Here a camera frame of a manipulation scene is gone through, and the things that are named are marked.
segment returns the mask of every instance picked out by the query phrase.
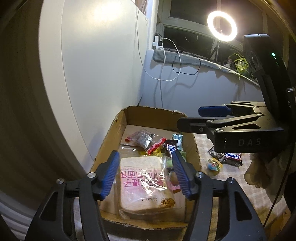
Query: checkered tablecloth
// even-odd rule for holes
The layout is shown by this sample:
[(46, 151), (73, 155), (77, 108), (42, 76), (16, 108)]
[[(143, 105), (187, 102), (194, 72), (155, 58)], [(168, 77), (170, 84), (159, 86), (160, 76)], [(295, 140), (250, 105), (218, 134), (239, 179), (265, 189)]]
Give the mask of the checkered tablecloth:
[[(248, 167), (251, 164), (250, 154), (245, 153), (242, 154), (242, 163), (243, 165), (238, 168), (228, 164), (224, 164), (223, 168), (219, 172), (218, 175), (212, 176), (210, 172), (207, 170), (207, 163), (211, 156), (208, 154), (208, 150), (213, 146), (212, 142), (207, 139), (206, 135), (203, 134), (195, 134), (195, 140), (197, 143), (197, 149), (200, 155), (200, 164), (202, 166), (202, 171), (208, 174), (211, 178), (219, 179), (225, 181), (228, 177), (233, 177), (240, 184), (247, 197), (253, 204), (261, 222), (265, 221), (265, 218), (269, 212), (269, 209), (272, 205), (270, 199), (268, 198), (266, 192), (262, 188), (256, 188), (255, 186), (251, 186), (246, 183), (244, 179), (244, 174)], [(218, 201), (214, 200), (213, 203), (213, 215), (216, 211), (218, 211)], [(277, 217), (279, 217), (287, 208), (286, 201), (284, 197), (275, 205), (273, 208), (272, 214), (269, 218), (268, 223), (273, 222)]]

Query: bread loaf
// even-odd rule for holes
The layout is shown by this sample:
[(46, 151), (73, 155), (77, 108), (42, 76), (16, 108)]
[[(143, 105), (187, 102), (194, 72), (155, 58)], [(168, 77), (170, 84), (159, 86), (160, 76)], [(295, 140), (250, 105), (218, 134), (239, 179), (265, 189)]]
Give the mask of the bread loaf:
[(157, 156), (122, 158), (120, 161), (120, 205), (134, 214), (156, 213), (173, 207), (167, 188), (162, 159)]

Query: white cable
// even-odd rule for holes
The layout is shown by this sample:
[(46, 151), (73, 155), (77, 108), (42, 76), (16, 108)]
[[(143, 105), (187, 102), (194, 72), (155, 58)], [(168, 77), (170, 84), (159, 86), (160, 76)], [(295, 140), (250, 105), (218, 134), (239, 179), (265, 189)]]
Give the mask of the white cable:
[(161, 39), (167, 39), (167, 40), (170, 40), (170, 41), (174, 44), (174, 46), (175, 46), (175, 48), (176, 48), (176, 50), (177, 50), (177, 52), (178, 52), (179, 59), (180, 59), (180, 70), (179, 70), (178, 75), (177, 75), (175, 78), (173, 78), (172, 80), (162, 80), (162, 79), (160, 79), (160, 78), (157, 79), (157, 78), (152, 77), (152, 76), (149, 75), (149, 74), (147, 73), (147, 71), (145, 70), (144, 65), (143, 65), (143, 61), (142, 61), (142, 58), (141, 58), (141, 54), (140, 54), (140, 46), (139, 46), (139, 33), (138, 33), (138, 18), (139, 18), (139, 13), (140, 13), (140, 9), (138, 10), (138, 14), (137, 14), (137, 20), (136, 20), (136, 32), (137, 32), (137, 39), (138, 39), (138, 52), (139, 52), (139, 56), (140, 56), (140, 60), (141, 60), (141, 64), (142, 64), (143, 70), (145, 71), (145, 73), (146, 73), (148, 76), (150, 76), (151, 78), (153, 78), (153, 79), (155, 79), (155, 80), (161, 80), (161, 81), (173, 81), (173, 80), (175, 80), (175, 79), (179, 76), (179, 74), (180, 74), (180, 72), (181, 72), (181, 67), (182, 67), (182, 64), (181, 64), (181, 56), (180, 56), (179, 50), (177, 49), (177, 46), (175, 45), (175, 43), (174, 43), (172, 40), (168, 39), (168, 38), (161, 38)]
[[(161, 66), (161, 69), (160, 69), (160, 74), (159, 74), (159, 78), (161, 79), (161, 74), (163, 72), (163, 67), (165, 65), (165, 59), (166, 59), (166, 56), (165, 56), (165, 49), (163, 48), (163, 54), (164, 54), (164, 59), (163, 59), (163, 64)], [(159, 85), (160, 85), (160, 99), (161, 99), (161, 108), (163, 109), (163, 92), (162, 92), (162, 89), (161, 89), (161, 81), (159, 81)]]

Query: metal screw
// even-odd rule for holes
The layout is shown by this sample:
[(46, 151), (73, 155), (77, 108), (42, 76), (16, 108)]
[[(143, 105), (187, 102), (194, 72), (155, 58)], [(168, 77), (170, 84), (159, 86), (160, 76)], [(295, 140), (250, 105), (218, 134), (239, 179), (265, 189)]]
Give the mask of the metal screw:
[(87, 177), (94, 178), (94, 177), (96, 177), (96, 173), (95, 172), (90, 172), (90, 173), (87, 174)]
[(233, 177), (231, 177), (231, 178), (228, 179), (228, 182), (233, 184), (233, 183), (235, 183), (235, 179)]
[(63, 184), (65, 182), (65, 179), (59, 178), (56, 182), (57, 184)]
[(202, 178), (204, 176), (204, 174), (202, 172), (197, 172), (195, 175), (199, 178)]

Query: candy wrapper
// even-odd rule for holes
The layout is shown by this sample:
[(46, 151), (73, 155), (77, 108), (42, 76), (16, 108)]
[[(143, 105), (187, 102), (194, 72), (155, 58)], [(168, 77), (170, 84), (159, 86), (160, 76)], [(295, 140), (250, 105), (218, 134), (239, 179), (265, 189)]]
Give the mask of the candy wrapper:
[(172, 152), (177, 149), (177, 143), (177, 140), (165, 140), (163, 143), (165, 156), (172, 158)]
[(142, 129), (140, 131), (137, 131), (133, 134), (131, 134), (129, 137), (125, 139), (126, 142), (134, 141), (139, 146), (144, 148), (144, 150), (147, 152), (147, 154), (151, 154), (153, 151), (156, 150), (161, 144), (163, 144), (166, 140), (166, 138), (162, 137), (158, 141), (155, 141), (155, 134)]
[(159, 156), (159, 157), (163, 156), (160, 147), (157, 147), (155, 151), (153, 151), (151, 154), (147, 154), (147, 152), (145, 151), (140, 151), (140, 155), (141, 156)]
[(241, 167), (242, 166), (242, 157), (241, 153), (225, 153), (220, 159), (222, 164), (227, 163), (232, 166)]
[(183, 135), (180, 134), (173, 134), (173, 139), (177, 140), (177, 144), (176, 147), (179, 151), (183, 151), (183, 146), (182, 146), (182, 139), (183, 139)]
[(223, 154), (222, 154), (222, 153), (219, 153), (219, 152), (215, 152), (215, 151), (214, 151), (214, 147), (212, 147), (211, 149), (209, 149), (209, 150), (208, 150), (208, 153), (209, 153), (212, 157), (216, 158), (217, 160), (220, 160), (220, 159), (223, 157)]
[(207, 168), (213, 175), (217, 175), (222, 167), (223, 165), (215, 158), (211, 158), (208, 160)]

